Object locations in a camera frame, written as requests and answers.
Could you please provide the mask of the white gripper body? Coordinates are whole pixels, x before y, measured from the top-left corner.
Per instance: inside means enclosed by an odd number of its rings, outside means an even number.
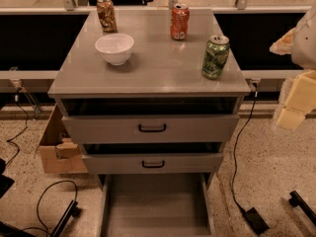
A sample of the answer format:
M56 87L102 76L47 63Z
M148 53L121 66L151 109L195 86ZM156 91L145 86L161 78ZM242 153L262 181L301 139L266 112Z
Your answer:
M295 27L291 60L304 69L316 69L316 4L306 12Z

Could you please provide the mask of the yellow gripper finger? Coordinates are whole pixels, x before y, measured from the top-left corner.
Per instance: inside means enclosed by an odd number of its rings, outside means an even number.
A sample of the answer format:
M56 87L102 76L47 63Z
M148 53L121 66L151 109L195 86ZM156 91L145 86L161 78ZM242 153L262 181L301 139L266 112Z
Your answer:
M284 81L276 110L276 126L296 130L315 109L316 71L304 70L295 78Z
M291 54L294 29L289 30L270 46L270 52L278 55Z

